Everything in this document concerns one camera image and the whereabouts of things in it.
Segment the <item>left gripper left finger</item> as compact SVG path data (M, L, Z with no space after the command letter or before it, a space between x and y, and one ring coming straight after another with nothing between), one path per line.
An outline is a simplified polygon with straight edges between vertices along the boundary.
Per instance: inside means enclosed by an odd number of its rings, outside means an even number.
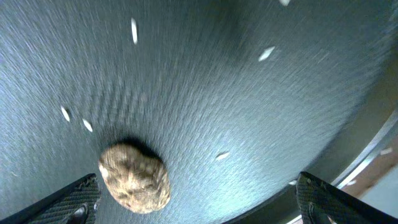
M95 174L88 174L1 223L94 223L101 191Z

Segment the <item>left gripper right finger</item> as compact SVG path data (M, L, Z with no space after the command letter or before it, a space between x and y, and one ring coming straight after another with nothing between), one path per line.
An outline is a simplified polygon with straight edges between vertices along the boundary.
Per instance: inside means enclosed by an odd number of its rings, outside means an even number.
M396 218L308 172L297 179L296 197L304 223L397 223Z

